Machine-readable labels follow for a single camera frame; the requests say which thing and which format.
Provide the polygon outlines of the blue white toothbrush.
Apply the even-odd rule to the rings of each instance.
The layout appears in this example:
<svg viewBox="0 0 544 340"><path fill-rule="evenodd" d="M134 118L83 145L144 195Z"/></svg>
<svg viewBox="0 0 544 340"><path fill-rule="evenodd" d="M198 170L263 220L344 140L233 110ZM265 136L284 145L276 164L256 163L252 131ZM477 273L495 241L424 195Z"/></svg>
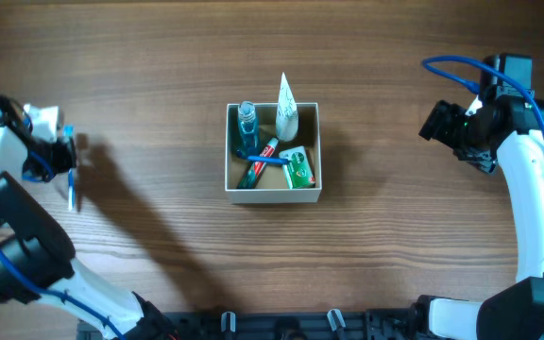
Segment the blue white toothbrush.
<svg viewBox="0 0 544 340"><path fill-rule="evenodd" d="M68 211L75 209L76 189L73 169L76 166L76 151L74 141L74 127L66 125L63 127L63 136L68 139L69 152L71 156L71 166L68 170Z"/></svg>

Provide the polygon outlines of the green Dettol soap bar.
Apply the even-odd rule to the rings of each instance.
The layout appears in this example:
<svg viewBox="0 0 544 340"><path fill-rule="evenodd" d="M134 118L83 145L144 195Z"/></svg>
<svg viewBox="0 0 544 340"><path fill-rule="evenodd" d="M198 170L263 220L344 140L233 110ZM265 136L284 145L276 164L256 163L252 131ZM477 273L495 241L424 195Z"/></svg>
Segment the green Dettol soap bar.
<svg viewBox="0 0 544 340"><path fill-rule="evenodd" d="M304 146L283 150L279 156L288 161L282 166L282 170L290 189L305 189L315 186L315 175Z"/></svg>

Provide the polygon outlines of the white lotion tube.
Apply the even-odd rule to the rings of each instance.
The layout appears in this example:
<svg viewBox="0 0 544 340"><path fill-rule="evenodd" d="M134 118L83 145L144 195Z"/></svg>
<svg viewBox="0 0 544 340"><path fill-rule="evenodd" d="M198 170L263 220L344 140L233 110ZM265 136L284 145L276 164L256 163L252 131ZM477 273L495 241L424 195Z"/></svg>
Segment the white lotion tube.
<svg viewBox="0 0 544 340"><path fill-rule="evenodd" d="M281 142L291 142L298 134L298 106L285 73L281 74L276 114L276 135Z"/></svg>

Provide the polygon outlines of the blue mouthwash bottle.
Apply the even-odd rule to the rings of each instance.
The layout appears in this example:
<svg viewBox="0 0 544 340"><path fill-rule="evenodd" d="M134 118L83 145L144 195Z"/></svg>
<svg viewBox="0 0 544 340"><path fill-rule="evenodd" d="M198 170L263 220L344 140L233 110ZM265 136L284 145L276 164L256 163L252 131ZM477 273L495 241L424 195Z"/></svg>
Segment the blue mouthwash bottle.
<svg viewBox="0 0 544 340"><path fill-rule="evenodd" d="M256 107L250 101L244 101L238 107L238 128L243 156L257 156L260 148L259 120Z"/></svg>

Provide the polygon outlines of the teal toothpaste tube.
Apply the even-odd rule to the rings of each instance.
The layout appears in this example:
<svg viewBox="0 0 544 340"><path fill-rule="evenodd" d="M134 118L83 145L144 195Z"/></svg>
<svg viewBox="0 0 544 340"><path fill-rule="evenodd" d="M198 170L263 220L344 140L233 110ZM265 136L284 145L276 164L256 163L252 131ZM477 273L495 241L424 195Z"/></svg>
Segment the teal toothpaste tube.
<svg viewBox="0 0 544 340"><path fill-rule="evenodd" d="M278 146L279 140L272 138L259 154L260 157L270 158L274 155ZM266 167L266 163L263 161L254 161L244 173L243 177L239 181L238 189L254 189L259 177Z"/></svg>

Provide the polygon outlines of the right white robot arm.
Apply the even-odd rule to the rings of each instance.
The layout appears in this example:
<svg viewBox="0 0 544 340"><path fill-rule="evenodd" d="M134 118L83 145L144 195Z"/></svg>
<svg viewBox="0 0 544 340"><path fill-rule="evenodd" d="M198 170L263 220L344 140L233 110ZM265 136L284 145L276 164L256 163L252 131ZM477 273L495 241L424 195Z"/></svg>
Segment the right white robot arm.
<svg viewBox="0 0 544 340"><path fill-rule="evenodd" d="M544 122L544 100L537 104ZM502 95L469 109L439 101L420 136L450 147L460 161L503 172L518 243L514 285L483 302L421 297L415 332L447 339L544 339L544 136L532 105Z"/></svg>

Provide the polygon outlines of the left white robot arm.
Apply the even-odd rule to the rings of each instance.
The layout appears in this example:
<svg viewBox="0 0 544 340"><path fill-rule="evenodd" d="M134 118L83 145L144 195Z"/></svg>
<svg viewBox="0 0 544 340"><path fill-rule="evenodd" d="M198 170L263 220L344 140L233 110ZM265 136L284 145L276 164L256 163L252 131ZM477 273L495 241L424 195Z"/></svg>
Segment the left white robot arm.
<svg viewBox="0 0 544 340"><path fill-rule="evenodd" d="M0 94L0 303L48 305L78 317L105 339L176 339L151 302L95 274L63 227L23 187L71 177L74 131L58 107Z"/></svg>

